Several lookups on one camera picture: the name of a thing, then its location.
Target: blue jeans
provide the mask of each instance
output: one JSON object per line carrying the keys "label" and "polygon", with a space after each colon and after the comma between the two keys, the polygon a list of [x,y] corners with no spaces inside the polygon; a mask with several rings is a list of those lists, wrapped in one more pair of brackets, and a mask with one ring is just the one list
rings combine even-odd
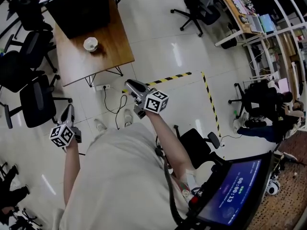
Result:
{"label": "blue jeans", "polygon": [[273,126],[257,127],[257,128],[240,128],[238,134],[243,136],[252,136],[265,138],[268,142],[275,142]]}

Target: white bowl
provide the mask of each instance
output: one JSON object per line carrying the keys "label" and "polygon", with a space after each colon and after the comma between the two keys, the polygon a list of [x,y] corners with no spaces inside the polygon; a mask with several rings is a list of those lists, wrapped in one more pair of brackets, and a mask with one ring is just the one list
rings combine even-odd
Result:
{"label": "white bowl", "polygon": [[84,41],[83,47],[88,52],[94,52],[98,48],[98,40],[94,37],[89,37]]}

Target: laptop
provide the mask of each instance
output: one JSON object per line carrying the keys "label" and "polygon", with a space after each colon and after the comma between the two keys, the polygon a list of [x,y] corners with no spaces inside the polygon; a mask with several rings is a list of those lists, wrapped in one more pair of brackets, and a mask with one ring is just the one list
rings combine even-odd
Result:
{"label": "laptop", "polygon": [[268,14],[261,16],[247,15],[250,30],[256,33],[267,33],[275,31],[275,26]]}

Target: black monitor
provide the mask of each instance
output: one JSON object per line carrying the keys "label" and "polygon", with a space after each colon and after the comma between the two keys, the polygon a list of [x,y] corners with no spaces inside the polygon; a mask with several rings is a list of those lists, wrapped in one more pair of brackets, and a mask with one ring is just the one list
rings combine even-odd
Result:
{"label": "black monitor", "polygon": [[212,229],[245,229],[261,203],[272,170],[271,152],[227,161],[205,184],[197,203],[202,207],[192,209],[188,217],[193,215]]}

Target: black and yellow tape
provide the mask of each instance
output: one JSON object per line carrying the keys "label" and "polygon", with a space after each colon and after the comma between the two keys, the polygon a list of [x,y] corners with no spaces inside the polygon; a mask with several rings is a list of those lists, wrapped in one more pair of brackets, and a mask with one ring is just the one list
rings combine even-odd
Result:
{"label": "black and yellow tape", "polygon": [[214,107],[212,96],[211,96],[210,91],[209,91],[209,87],[208,87],[208,83],[206,81],[205,74],[203,72],[201,72],[201,76],[202,76],[203,81],[205,82],[206,90],[207,90],[207,93],[208,93],[208,96],[209,96],[209,99],[210,99],[210,102],[211,102],[211,107],[212,107],[212,110],[214,112],[215,122],[216,122],[216,126],[217,126],[217,133],[218,133],[219,137],[222,137],[221,136],[221,131],[220,131],[219,121],[217,119],[216,110],[215,110],[215,107]]}
{"label": "black and yellow tape", "polygon": [[183,74],[178,74],[176,76],[173,76],[173,77],[168,77],[168,78],[165,78],[165,79],[160,79],[160,80],[157,80],[157,81],[154,81],[154,82],[149,82],[149,83],[146,83],[147,86],[153,86],[153,85],[156,85],[158,83],[162,83],[162,82],[167,82],[167,81],[171,81],[173,79],[178,79],[178,78],[182,78],[184,76],[188,76],[188,75],[191,75],[192,72],[186,72],[186,73],[183,73]]}

